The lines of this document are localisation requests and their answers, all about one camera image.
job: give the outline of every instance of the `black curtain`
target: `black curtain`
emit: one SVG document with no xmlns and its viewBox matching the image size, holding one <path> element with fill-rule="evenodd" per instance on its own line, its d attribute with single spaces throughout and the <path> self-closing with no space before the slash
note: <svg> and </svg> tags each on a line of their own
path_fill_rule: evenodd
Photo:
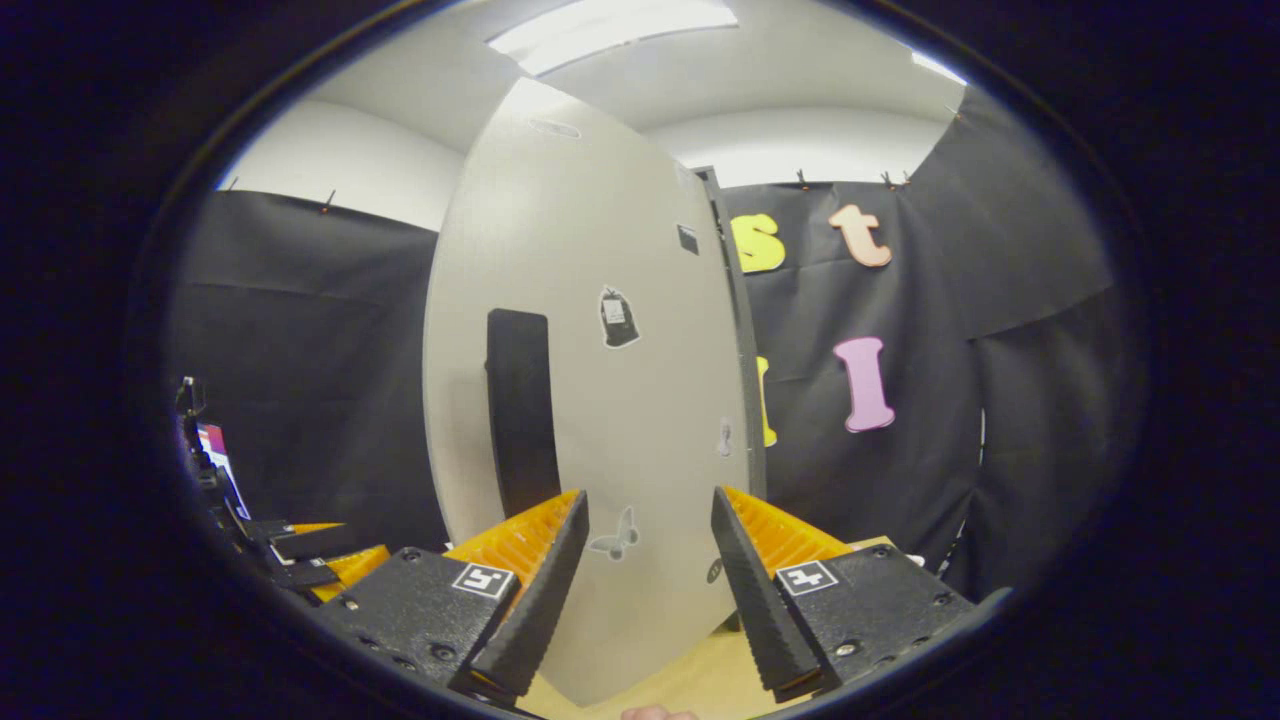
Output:
<svg viewBox="0 0 1280 720">
<path fill-rule="evenodd" d="M 169 365 L 207 383 L 255 519 L 447 539 L 422 419 L 436 233 L 259 192 L 205 202 L 174 288 Z"/>
<path fill-rule="evenodd" d="M 910 183 L 723 191 L 787 250 L 746 278 L 772 502 L 841 538 L 888 534 L 972 597 L 1033 580 L 1068 543 L 1124 469 L 1146 377 L 1108 225 L 1062 167 L 969 88 Z M 888 265 L 850 256 L 828 223 L 846 204 L 877 217 Z M 896 418 L 851 434 L 831 348 L 865 336 Z"/>
<path fill-rule="evenodd" d="M 877 183 L 728 188 L 730 217 L 768 214 L 786 259 L 746 275 L 764 404 L 778 441 L 765 451 L 768 500 L 846 541 L 887 534 L 936 569 L 977 482 L 978 370 L 931 237 L 897 190 Z M 828 218 L 874 215 L 884 266 L 854 260 Z M 850 392 L 841 341 L 878 337 L 886 428 L 845 429 Z"/>
</svg>

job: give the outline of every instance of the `pink letter i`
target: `pink letter i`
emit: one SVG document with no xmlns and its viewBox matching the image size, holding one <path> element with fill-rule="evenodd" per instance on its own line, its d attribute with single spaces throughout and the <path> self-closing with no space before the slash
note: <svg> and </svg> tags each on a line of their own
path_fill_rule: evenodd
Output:
<svg viewBox="0 0 1280 720">
<path fill-rule="evenodd" d="M 849 401 L 854 413 L 845 420 L 851 433 L 874 430 L 893 421 L 893 410 L 884 405 L 884 386 L 879 375 L 878 337 L 855 337 L 836 346 L 836 357 L 849 369 Z"/>
</svg>

